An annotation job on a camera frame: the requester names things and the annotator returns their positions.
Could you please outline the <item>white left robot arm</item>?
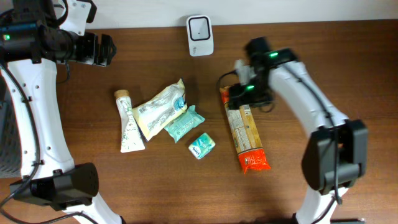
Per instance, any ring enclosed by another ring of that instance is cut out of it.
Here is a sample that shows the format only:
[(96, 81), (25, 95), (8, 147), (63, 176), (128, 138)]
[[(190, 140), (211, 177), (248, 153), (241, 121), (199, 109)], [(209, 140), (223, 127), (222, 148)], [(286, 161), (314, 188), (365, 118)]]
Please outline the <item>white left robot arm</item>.
[(116, 54), (108, 35), (85, 27), (92, 1), (14, 1), (1, 16), (1, 75), (10, 94), (20, 138), (21, 180), (10, 198), (62, 211), (80, 223), (122, 223), (99, 193), (92, 163), (76, 165), (67, 147), (57, 103), (57, 65), (78, 62), (106, 67)]

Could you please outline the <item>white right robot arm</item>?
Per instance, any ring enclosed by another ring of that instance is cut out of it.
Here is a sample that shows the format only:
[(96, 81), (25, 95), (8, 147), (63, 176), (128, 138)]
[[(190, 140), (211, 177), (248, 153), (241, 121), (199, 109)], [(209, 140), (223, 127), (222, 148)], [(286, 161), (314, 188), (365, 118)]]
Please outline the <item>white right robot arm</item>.
[(328, 100), (291, 49), (272, 50), (258, 37), (245, 50), (248, 62), (238, 60), (233, 71), (239, 82), (220, 89), (241, 167), (269, 168), (251, 110), (270, 112), (280, 96), (308, 137), (301, 161), (308, 189), (292, 222), (331, 223), (343, 195), (366, 172), (369, 131)]

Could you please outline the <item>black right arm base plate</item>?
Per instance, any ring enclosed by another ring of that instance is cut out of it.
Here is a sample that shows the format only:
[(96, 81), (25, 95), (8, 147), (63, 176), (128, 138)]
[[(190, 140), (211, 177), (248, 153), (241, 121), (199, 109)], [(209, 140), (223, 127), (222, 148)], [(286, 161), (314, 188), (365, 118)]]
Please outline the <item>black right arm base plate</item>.
[[(332, 220), (330, 223), (331, 224), (366, 224), (366, 221), (360, 219), (342, 219), (342, 220)], [(298, 224), (295, 213), (292, 216), (290, 224)]]

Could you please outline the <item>teal wet wipes pack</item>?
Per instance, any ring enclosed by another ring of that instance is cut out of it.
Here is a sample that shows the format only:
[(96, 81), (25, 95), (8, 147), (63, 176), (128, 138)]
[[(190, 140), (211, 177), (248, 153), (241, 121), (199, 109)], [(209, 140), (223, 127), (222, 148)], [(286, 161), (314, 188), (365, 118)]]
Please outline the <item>teal wet wipes pack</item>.
[(196, 106), (191, 105), (186, 112), (182, 113), (178, 118), (175, 118), (168, 125), (165, 130), (177, 143), (184, 135), (186, 135), (193, 128), (197, 127), (205, 121), (205, 118), (199, 115), (196, 111)]

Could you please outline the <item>orange spaghetti package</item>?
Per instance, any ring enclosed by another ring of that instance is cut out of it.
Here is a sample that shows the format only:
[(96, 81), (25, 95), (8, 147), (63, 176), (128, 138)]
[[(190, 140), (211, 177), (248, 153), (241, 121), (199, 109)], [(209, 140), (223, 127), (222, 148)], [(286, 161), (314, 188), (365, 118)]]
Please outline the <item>orange spaghetti package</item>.
[(259, 133), (249, 105), (229, 109), (229, 87), (219, 88), (239, 163), (244, 173), (248, 170), (270, 170)]

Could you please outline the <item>small teal tissue pack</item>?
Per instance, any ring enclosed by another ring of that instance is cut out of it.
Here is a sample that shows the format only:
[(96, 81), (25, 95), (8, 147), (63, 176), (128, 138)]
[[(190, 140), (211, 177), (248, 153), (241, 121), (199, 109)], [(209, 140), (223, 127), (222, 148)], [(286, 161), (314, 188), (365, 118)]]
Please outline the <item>small teal tissue pack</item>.
[(203, 133), (189, 145), (188, 149), (196, 159), (200, 160), (211, 152), (215, 145), (214, 140), (207, 133)]

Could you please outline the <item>white tube with cork cap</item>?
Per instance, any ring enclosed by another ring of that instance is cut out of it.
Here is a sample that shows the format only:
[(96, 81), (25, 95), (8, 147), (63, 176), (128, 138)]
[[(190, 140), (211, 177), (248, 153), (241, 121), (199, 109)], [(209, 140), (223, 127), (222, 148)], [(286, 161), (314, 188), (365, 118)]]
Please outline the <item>white tube with cork cap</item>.
[(144, 141), (134, 119), (129, 92), (127, 90), (117, 90), (114, 92), (114, 96), (121, 117), (121, 152), (144, 150)]

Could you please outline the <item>cream yellow food pouch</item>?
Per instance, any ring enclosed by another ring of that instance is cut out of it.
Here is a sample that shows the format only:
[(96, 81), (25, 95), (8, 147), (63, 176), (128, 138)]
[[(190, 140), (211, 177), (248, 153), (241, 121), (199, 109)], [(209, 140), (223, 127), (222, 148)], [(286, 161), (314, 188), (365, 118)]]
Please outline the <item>cream yellow food pouch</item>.
[(146, 141), (150, 141), (186, 110), (185, 85), (180, 79), (164, 88), (151, 100), (133, 108), (132, 112)]

